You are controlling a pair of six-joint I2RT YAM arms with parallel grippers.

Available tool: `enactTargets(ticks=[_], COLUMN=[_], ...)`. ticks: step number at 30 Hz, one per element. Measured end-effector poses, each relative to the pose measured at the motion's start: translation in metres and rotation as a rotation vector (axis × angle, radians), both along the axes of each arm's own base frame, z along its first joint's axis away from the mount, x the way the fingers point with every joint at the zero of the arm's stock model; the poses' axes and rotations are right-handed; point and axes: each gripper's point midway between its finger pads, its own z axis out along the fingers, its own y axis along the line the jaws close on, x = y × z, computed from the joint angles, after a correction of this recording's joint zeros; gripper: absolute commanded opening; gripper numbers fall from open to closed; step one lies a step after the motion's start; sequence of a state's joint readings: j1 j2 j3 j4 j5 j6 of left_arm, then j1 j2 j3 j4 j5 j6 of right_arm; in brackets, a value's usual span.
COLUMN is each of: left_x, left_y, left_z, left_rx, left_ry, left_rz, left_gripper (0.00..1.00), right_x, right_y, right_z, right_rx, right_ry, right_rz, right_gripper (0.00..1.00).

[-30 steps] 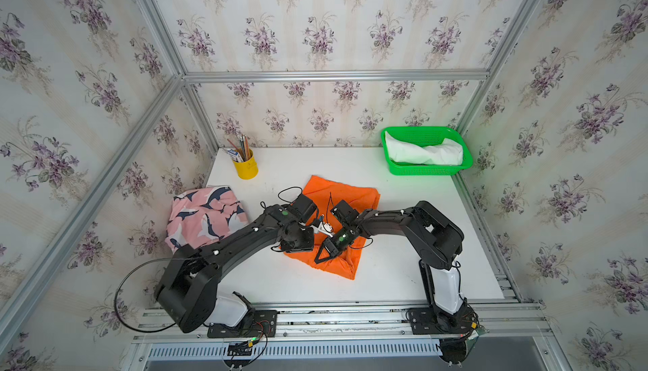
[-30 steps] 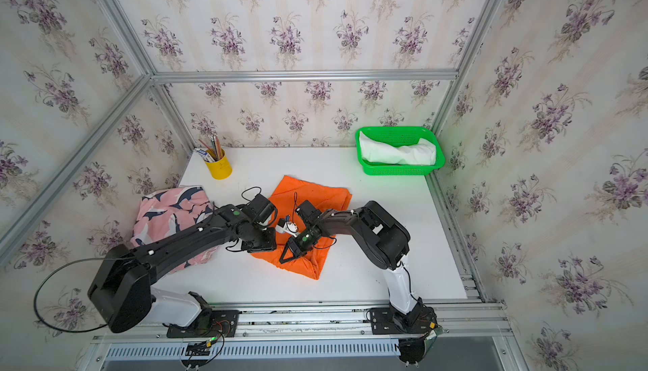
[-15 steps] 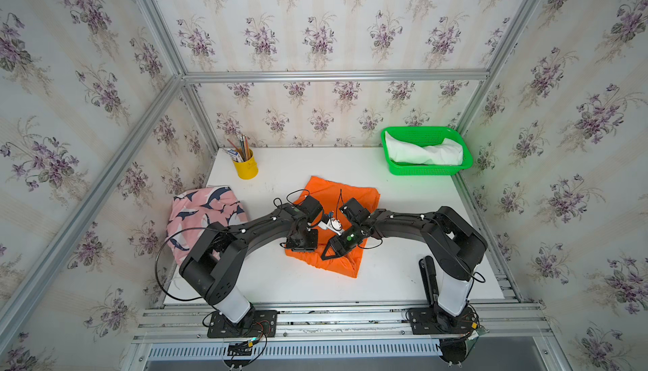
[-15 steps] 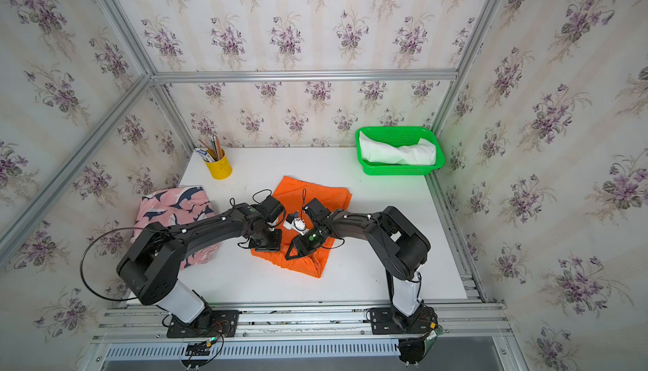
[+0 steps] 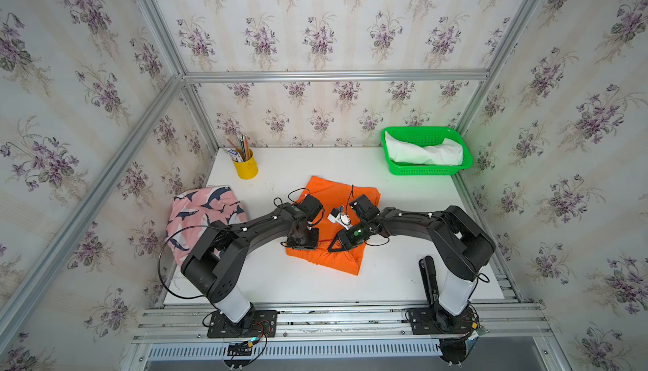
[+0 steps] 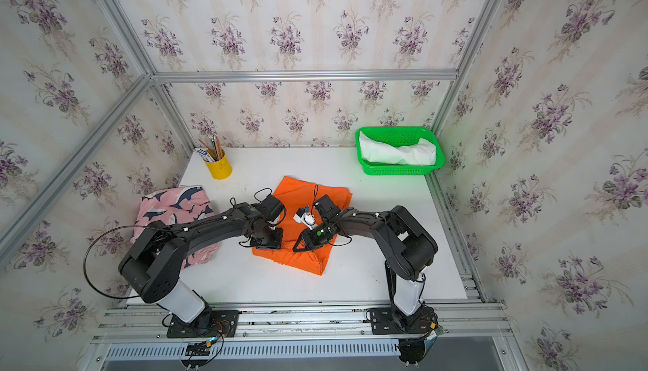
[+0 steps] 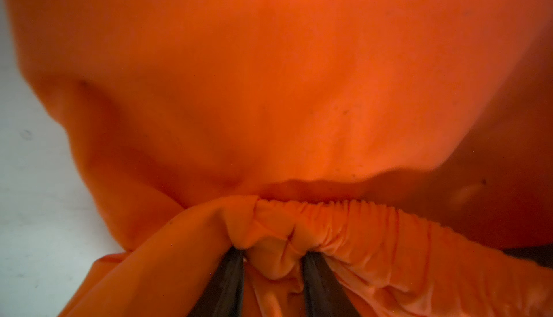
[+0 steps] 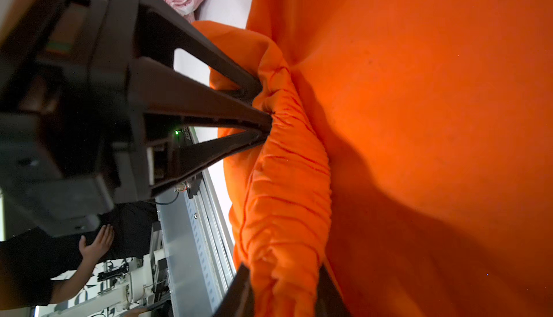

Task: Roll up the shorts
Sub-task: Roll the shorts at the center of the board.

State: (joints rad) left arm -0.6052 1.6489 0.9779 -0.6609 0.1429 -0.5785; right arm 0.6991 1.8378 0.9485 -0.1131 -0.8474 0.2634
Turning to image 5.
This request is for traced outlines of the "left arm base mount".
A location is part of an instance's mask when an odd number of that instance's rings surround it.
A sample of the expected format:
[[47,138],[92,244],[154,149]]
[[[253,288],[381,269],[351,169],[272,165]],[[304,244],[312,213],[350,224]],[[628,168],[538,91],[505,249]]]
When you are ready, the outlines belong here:
[[202,319],[208,338],[275,337],[277,324],[277,310],[256,310],[254,305],[238,322],[221,310],[213,310]]

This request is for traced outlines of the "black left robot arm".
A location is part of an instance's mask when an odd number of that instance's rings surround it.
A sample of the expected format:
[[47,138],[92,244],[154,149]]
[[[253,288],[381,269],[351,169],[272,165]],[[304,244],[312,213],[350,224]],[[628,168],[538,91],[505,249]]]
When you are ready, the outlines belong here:
[[289,248],[311,251],[319,241],[316,225],[324,217],[323,205],[307,195],[241,224],[209,224],[182,263],[181,273],[226,319],[250,328],[255,309],[237,286],[248,254],[279,238],[285,238]]

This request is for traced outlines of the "pink shark print garment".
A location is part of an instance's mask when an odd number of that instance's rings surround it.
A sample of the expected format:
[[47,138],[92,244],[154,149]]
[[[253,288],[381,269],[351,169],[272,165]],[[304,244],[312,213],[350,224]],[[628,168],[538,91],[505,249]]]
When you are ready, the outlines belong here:
[[197,244],[205,225],[241,224],[248,215],[230,187],[207,187],[190,190],[173,198],[170,219],[166,226],[166,242],[180,266]]

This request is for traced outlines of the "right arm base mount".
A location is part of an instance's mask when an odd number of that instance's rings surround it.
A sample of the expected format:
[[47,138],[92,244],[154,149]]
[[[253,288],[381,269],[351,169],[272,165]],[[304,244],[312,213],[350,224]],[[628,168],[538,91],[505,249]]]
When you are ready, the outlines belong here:
[[461,335],[470,337],[479,328],[479,316],[471,305],[460,315],[452,315],[440,305],[434,259],[425,256],[418,262],[428,306],[406,310],[413,335]]

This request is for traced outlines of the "white shorts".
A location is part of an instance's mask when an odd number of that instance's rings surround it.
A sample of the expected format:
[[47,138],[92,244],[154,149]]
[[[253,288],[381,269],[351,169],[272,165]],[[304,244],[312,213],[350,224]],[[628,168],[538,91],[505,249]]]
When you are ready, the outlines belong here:
[[389,159],[399,164],[459,166],[463,163],[463,146],[448,138],[441,144],[420,147],[386,133],[385,146]]

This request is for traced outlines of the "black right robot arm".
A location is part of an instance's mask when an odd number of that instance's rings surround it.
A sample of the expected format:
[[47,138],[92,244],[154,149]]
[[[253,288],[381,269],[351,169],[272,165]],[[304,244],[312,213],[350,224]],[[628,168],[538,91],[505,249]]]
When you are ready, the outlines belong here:
[[437,302],[447,314],[458,317],[468,307],[479,274],[495,253],[490,236],[460,207],[442,211],[412,212],[396,207],[379,209],[365,195],[350,203],[359,219],[352,224],[342,207],[334,207],[327,219],[342,229],[328,247],[330,253],[351,251],[373,235],[384,238],[407,236],[435,245],[447,269]]

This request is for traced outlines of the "orange cloth garment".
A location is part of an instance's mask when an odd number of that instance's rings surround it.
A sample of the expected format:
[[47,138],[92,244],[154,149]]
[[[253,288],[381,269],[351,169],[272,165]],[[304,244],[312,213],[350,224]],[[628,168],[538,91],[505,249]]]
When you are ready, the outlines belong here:
[[286,248],[286,254],[312,264],[358,276],[364,257],[365,245],[356,247],[351,251],[329,252],[328,247],[334,237],[344,228],[340,224],[329,221],[327,217],[332,209],[342,207],[347,209],[351,223],[357,224],[359,219],[349,207],[349,196],[352,189],[354,191],[353,198],[365,195],[375,206],[378,206],[381,200],[381,193],[374,187],[352,187],[352,185],[325,180],[318,176],[313,176],[305,188],[313,197],[319,200],[324,208],[323,219],[317,224],[317,229],[319,229],[318,246],[313,251],[298,251]]

